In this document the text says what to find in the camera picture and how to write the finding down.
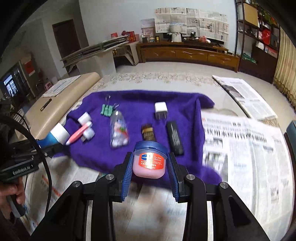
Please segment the blue jar lid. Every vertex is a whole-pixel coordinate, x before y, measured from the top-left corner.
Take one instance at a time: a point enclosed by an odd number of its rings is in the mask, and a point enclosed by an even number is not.
[[[162,145],[158,142],[155,142],[155,141],[139,141],[139,142],[137,142],[135,145],[134,151],[141,150],[141,149],[157,150],[157,151],[164,153],[165,155],[168,155],[168,149],[164,145]]]

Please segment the curtain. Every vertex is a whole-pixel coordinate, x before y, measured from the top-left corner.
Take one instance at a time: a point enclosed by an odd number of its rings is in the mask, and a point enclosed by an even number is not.
[[[296,48],[282,28],[274,85],[296,109]]]

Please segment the wooden tv cabinet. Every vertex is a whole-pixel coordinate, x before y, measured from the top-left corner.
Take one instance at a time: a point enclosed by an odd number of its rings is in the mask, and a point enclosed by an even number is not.
[[[140,63],[146,61],[174,61],[213,65],[238,71],[239,58],[225,54],[224,47],[216,47],[197,42],[172,43],[166,41],[138,43]]]

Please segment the human hand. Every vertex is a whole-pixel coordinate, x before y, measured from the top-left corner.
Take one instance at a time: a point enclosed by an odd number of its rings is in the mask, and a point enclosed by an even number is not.
[[[25,189],[22,182],[22,177],[18,178],[17,184],[3,184],[0,183],[0,210],[6,219],[10,219],[12,209],[6,200],[8,195],[16,195],[17,203],[25,204]]]

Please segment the pen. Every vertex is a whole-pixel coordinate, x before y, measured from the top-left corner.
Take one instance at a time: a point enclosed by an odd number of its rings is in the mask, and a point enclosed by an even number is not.
[[[42,106],[42,108],[40,109],[40,111],[43,111],[44,108],[45,108],[45,107],[46,107],[51,101],[52,101],[52,98],[50,98],[50,99],[45,103],[45,105]]]

